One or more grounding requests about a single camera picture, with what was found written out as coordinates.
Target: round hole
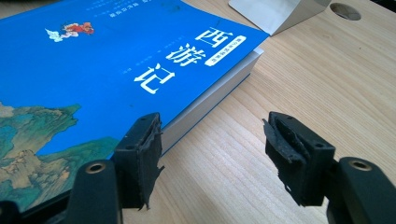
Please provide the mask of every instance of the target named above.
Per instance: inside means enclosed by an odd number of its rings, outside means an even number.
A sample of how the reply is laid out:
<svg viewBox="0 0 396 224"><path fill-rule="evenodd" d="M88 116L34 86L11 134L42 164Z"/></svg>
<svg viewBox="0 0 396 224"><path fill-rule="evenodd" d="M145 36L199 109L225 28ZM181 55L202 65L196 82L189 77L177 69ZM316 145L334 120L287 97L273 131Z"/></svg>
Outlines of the round hole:
<svg viewBox="0 0 396 224"><path fill-rule="evenodd" d="M103 170L105 170L106 165L104 163L94 163L90 166L87 167L87 169L85 170L85 172L87 172L88 174L96 174L99 173Z"/></svg>
<svg viewBox="0 0 396 224"><path fill-rule="evenodd" d="M361 19L361 14L358 10L341 3L330 4L330 9L339 17L342 17L349 21L358 21Z"/></svg>
<svg viewBox="0 0 396 224"><path fill-rule="evenodd" d="M364 161L350 161L349 165L361 171L371 171L372 167Z"/></svg>

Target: table surface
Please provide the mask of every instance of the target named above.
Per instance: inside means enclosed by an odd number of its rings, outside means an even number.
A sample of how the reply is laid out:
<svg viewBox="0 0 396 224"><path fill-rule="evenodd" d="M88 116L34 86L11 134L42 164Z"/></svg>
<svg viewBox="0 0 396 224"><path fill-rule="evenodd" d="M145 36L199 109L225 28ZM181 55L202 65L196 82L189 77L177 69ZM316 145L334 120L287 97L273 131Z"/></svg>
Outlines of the table surface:
<svg viewBox="0 0 396 224"><path fill-rule="evenodd" d="M52 1L2 1L4 18ZM186 0L254 26L228 0ZM265 154L262 119L299 119L336 146L335 158L376 163L396 183L396 13L369 0L337 0L359 21L325 11L261 44L251 75L160 160L151 209L124 210L126 223L327 223L299 207Z"/></svg>

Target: wood grain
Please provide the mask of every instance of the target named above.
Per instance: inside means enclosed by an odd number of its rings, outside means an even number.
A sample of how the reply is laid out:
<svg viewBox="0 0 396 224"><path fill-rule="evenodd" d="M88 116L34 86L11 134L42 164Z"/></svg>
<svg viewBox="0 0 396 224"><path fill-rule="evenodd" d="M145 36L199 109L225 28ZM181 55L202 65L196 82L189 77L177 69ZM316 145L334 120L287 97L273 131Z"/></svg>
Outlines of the wood grain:
<svg viewBox="0 0 396 224"><path fill-rule="evenodd" d="M227 0L186 2L254 27ZM396 183L396 14L368 0L332 3L361 20L328 7L268 38L250 77L163 156L151 209L124 210L126 223L327 223L327 203L297 206L264 153L273 110L335 145L337 160L372 161ZM31 7L0 2L0 17Z"/></svg>

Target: blue book cover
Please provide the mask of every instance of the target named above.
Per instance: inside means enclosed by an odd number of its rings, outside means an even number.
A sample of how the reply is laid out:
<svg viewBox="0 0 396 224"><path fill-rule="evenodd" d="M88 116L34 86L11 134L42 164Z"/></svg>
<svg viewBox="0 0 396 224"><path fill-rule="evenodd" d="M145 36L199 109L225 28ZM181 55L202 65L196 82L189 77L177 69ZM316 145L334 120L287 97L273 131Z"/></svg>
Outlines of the blue book cover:
<svg viewBox="0 0 396 224"><path fill-rule="evenodd" d="M0 201L22 211L137 118L165 127L268 36L177 0L63 1L0 28Z"/></svg>

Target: wooden table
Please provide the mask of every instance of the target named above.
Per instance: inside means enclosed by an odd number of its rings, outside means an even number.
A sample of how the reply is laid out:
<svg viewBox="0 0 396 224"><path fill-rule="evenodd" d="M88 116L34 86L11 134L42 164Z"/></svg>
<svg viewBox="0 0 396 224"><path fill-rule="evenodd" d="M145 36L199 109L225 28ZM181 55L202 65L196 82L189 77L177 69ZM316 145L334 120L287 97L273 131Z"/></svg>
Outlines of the wooden table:
<svg viewBox="0 0 396 224"><path fill-rule="evenodd" d="M48 2L1 2L0 17ZM186 2L253 26L228 0ZM327 202L297 206L265 154L270 111L317 132L337 160L374 162L396 183L396 14L368 0L332 3L361 19L327 7L267 39L250 77L163 156L151 209L124 210L126 223L327 223Z"/></svg>

